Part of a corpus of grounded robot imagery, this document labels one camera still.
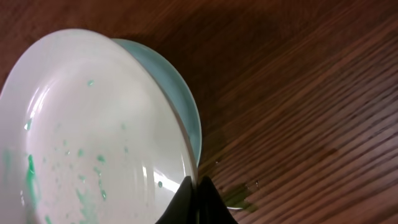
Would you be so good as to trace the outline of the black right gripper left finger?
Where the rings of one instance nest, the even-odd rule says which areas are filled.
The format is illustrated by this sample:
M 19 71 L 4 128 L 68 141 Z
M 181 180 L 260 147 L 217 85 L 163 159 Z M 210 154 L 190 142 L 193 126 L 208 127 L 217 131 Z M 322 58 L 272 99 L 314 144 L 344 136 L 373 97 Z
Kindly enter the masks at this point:
M 192 178 L 186 176 L 156 224 L 196 224 L 197 205 Z

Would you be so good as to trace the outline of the light blue plate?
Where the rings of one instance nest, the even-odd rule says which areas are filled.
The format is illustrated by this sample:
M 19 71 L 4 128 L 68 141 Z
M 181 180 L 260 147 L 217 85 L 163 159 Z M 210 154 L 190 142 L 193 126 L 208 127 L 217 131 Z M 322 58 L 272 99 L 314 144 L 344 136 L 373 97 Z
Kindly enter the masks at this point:
M 152 75 L 177 110 L 187 131 L 196 163 L 202 149 L 201 120 L 195 99 L 177 69 L 155 50 L 126 39 L 114 39 Z

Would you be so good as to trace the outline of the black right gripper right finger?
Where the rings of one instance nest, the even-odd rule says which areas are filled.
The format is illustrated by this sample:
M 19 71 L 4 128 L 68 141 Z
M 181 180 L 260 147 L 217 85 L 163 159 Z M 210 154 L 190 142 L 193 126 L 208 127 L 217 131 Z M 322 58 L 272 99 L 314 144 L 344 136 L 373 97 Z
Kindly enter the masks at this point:
M 197 201 L 199 224 L 238 224 L 208 176 L 202 178 L 197 188 Z

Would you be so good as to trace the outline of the white plate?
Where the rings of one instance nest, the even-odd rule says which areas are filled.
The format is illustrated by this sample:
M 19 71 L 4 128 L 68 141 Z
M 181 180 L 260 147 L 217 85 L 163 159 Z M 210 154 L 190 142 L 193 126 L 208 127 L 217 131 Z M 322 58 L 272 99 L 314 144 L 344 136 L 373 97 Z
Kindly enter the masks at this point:
M 2 223 L 155 223 L 184 178 L 188 134 L 152 75 L 99 33 L 32 44 L 1 91 Z

